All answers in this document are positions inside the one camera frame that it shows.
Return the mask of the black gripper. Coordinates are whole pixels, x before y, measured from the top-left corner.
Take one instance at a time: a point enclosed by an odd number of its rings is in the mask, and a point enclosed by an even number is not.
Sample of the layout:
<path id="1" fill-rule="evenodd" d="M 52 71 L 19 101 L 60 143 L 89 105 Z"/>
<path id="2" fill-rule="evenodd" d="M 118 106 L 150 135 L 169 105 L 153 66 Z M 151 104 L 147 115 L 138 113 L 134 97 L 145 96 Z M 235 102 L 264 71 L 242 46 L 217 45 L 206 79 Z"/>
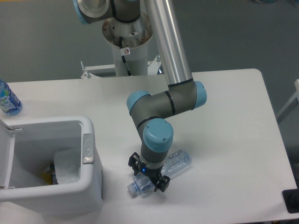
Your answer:
<path id="1" fill-rule="evenodd" d="M 161 192 L 165 192 L 171 179 L 170 177 L 161 174 L 164 161 L 165 160 L 162 160 L 157 163 L 149 162 L 143 158 L 140 159 L 139 154 L 134 152 L 129 158 L 128 165 L 133 169 L 134 176 L 141 173 L 150 178 L 155 185 L 154 192 L 157 192 L 158 189 Z"/>

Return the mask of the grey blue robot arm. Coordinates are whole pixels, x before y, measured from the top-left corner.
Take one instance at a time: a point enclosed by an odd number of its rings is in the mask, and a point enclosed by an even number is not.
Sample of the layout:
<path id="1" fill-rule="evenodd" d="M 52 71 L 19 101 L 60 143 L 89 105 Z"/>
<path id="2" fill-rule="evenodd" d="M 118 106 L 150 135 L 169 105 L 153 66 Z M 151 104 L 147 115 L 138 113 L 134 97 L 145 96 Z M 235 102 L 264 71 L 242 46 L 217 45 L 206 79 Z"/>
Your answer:
<path id="1" fill-rule="evenodd" d="M 130 116 L 140 136 L 140 153 L 130 156 L 135 174 L 147 176 L 155 190 L 165 191 L 170 178 L 162 167 L 173 142 L 173 128 L 167 118 L 194 110 L 206 103 L 203 84 L 194 81 L 186 61 L 183 43 L 171 0 L 147 0 L 147 13 L 138 0 L 76 0 L 74 8 L 82 23 L 103 21 L 102 32 L 117 47 L 125 75 L 133 75 L 128 52 L 156 38 L 168 90 L 151 95 L 136 91 L 127 99 Z"/>

